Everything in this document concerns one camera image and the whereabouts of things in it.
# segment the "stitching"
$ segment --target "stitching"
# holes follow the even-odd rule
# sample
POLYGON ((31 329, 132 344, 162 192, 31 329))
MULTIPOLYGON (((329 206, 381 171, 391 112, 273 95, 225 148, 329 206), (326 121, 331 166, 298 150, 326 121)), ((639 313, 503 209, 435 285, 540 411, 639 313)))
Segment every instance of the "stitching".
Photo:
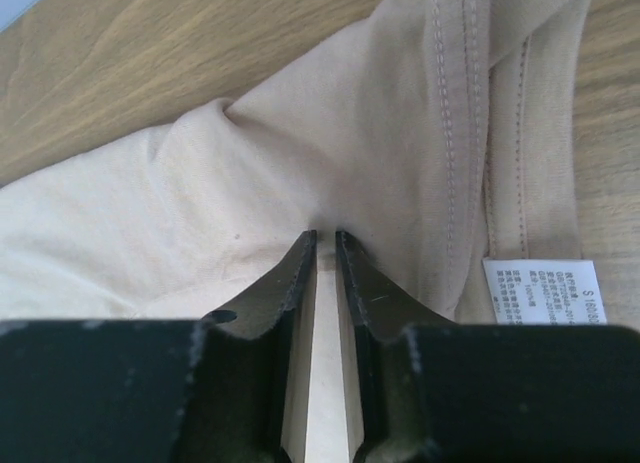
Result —
MULTIPOLYGON (((466 90, 467 90, 467 111, 468 114, 471 115, 472 109, 471 109, 471 93, 470 93, 470 83, 469 83, 469 77, 470 77, 470 65, 469 65, 469 28, 467 26, 467 2, 466 0, 460 0, 461 1, 461 9, 462 9, 462 40, 464 42, 463 48, 464 48, 464 68, 465 68, 465 80, 466 80, 466 90)), ((471 135, 471 133, 473 132, 473 119, 471 117, 467 118, 469 121, 469 135, 471 135)), ((467 152, 469 153, 469 196, 471 196, 473 194, 473 181, 471 180, 471 174, 472 172, 472 165, 473 165, 473 161, 474 159, 471 157, 472 153, 473 153, 473 145, 471 144, 471 140, 469 139, 468 141, 468 145, 467 145, 467 152)), ((473 208, 473 198, 468 198, 468 204, 469 204, 469 214, 471 214, 472 208, 473 208)))
POLYGON ((491 181, 491 145, 487 145, 487 156, 484 166, 484 205, 487 217, 487 232, 489 233, 489 257, 496 256, 496 223, 493 211, 493 195, 491 181))
POLYGON ((447 147, 447 194, 449 196, 449 208, 447 211, 447 299, 451 294, 451 272, 453 268, 453 229, 455 223, 455 198, 456 189, 454 181, 455 153, 453 151, 453 124, 451 122, 451 110, 447 94, 447 79, 444 72, 444 42, 442 38, 442 24, 440 22, 440 2, 433 0, 433 23, 435 26, 436 57, 438 61, 438 92, 440 94, 440 115, 447 147))
POLYGON ((526 244, 526 228, 523 206, 523 186, 522 186, 522 120, 523 120, 523 107, 524 107, 524 75, 525 64, 527 60, 527 51, 529 48, 529 39, 527 38, 522 44, 522 51, 520 52, 520 75, 518 82, 518 104, 516 105, 516 185, 518 188, 518 225, 520 229, 520 251, 522 257, 526 258, 528 254, 526 244))
POLYGON ((482 166, 482 152, 480 151, 480 63, 478 57, 478 8, 476 0, 469 0, 471 7, 471 63, 473 65, 473 121, 475 124, 475 167, 473 174, 473 182, 475 183, 474 191, 471 193, 473 198, 473 209, 471 210, 471 235, 475 235, 476 219, 478 214, 478 203, 481 196, 476 192, 481 186, 482 174, 480 167, 482 166))

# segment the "white label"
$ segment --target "white label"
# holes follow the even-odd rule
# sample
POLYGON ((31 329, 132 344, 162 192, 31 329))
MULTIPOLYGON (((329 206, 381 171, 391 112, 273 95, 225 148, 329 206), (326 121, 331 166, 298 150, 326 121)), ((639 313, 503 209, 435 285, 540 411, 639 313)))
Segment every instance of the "white label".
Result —
POLYGON ((483 263, 498 323, 607 322, 592 261, 484 260, 483 263))

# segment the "black plastic part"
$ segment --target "black plastic part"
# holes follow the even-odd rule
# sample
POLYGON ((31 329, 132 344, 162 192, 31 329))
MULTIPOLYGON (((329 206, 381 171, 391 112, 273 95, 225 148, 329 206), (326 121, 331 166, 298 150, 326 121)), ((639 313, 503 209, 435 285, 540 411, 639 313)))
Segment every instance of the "black plastic part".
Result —
POLYGON ((0 462, 302 461, 315 258, 200 321, 0 323, 0 462))
POLYGON ((3 323, 0 461, 167 461, 196 325, 3 323))
POLYGON ((640 336, 457 326, 336 234, 351 458, 640 461, 640 336))

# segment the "table surface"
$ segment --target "table surface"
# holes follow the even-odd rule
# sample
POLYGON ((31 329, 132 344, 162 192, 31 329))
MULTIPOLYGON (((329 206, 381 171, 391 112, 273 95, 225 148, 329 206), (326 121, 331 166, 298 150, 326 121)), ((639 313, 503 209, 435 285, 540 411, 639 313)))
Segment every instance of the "table surface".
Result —
MULTIPOLYGON (((42 0, 0 34, 0 186, 238 96, 379 1, 42 0)), ((639 7, 594 0, 574 105, 584 255, 609 320, 638 328, 639 7)))

